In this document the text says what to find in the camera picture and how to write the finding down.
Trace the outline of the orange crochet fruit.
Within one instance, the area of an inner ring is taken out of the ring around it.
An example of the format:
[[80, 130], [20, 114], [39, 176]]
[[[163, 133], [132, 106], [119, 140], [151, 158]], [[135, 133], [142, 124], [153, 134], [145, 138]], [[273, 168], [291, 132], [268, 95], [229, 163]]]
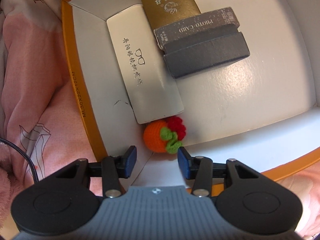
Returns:
[[183, 120], [178, 116], [171, 116], [147, 124], [143, 141], [153, 153], [176, 154], [186, 134]]

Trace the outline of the white glasses case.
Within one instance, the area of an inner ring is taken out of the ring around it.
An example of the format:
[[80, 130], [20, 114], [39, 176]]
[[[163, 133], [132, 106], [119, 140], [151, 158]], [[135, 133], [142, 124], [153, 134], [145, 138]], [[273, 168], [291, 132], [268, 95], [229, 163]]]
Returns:
[[181, 113], [184, 106], [176, 81], [142, 5], [133, 5], [106, 23], [137, 122], [146, 124]]

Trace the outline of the dark grey felt case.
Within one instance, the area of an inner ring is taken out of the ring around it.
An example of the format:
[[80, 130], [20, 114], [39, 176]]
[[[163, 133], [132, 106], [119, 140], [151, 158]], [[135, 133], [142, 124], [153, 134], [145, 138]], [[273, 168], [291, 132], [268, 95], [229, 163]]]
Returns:
[[207, 29], [164, 46], [164, 61], [175, 79], [249, 57], [244, 35], [234, 24]]

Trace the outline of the photo card box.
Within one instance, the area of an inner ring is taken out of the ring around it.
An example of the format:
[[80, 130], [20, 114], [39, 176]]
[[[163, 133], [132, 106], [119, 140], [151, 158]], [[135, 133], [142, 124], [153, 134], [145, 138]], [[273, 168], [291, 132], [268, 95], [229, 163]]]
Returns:
[[179, 40], [180, 38], [217, 28], [223, 25], [233, 24], [237, 28], [240, 23], [231, 7], [204, 12], [183, 20], [162, 26], [154, 30], [158, 46], [163, 50], [167, 43]]

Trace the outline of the gold gift box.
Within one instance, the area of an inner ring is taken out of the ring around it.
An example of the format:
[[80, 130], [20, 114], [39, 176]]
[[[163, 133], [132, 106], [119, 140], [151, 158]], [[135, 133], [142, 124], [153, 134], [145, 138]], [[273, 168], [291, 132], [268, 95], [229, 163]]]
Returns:
[[141, 0], [151, 29], [200, 14], [195, 0]]

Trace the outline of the orange cardboard box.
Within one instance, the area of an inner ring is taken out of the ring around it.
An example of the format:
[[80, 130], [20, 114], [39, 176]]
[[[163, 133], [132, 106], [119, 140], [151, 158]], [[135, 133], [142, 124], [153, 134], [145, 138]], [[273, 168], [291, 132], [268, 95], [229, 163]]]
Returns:
[[[235, 158], [275, 180], [319, 159], [319, 0], [195, 0], [201, 11], [233, 8], [250, 56], [179, 79], [191, 155]], [[96, 156], [135, 145], [123, 187], [184, 185], [175, 156], [143, 144], [107, 28], [140, 0], [62, 0], [67, 59]]]

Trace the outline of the pink bed quilt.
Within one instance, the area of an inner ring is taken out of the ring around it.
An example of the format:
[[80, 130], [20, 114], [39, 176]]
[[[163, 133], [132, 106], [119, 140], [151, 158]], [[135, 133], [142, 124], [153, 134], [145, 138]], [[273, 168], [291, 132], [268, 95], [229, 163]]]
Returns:
[[7, 50], [2, 137], [40, 179], [79, 158], [95, 161], [74, 96], [62, 23], [48, 0], [1, 0]]

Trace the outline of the pink fuzzy blanket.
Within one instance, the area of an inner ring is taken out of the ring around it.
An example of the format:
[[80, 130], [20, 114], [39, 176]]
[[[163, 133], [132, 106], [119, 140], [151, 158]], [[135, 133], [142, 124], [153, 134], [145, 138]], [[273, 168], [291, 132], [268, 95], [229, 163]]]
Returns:
[[24, 189], [23, 172], [15, 173], [17, 165], [24, 168], [25, 159], [1, 142], [1, 229], [9, 216], [12, 201]]

